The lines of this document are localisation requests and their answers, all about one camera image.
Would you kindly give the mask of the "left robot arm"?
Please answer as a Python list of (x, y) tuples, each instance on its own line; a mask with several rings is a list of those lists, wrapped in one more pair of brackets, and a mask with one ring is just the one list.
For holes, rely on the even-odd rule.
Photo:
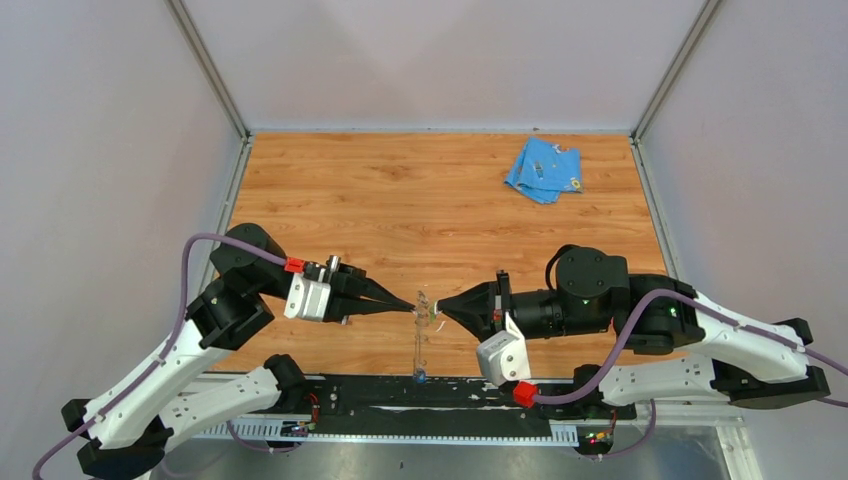
[(285, 302), (289, 319), (340, 323), (355, 315), (409, 312), (357, 267), (330, 258), (297, 259), (261, 226), (242, 223), (213, 236), (217, 277), (196, 298), (180, 297), (171, 333), (130, 374), (93, 399), (62, 408), (67, 429), (84, 443), (77, 459), (97, 479), (135, 479), (194, 435), (245, 413), (293, 413), (320, 404), (293, 358), (275, 354), (234, 381), (203, 393), (184, 389), (269, 325), (269, 298)]

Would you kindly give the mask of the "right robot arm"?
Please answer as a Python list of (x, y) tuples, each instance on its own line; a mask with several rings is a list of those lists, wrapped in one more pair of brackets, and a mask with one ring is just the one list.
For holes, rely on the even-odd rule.
[[(828, 402), (824, 359), (807, 321), (765, 323), (693, 286), (630, 271), (627, 260), (567, 244), (548, 260), (544, 288), (516, 292), (495, 279), (435, 302), (478, 341), (482, 375), (525, 407), (572, 407), (584, 417), (656, 399), (711, 399), (752, 410)], [(578, 368), (566, 393), (533, 380), (532, 340), (613, 333), (599, 365)]]

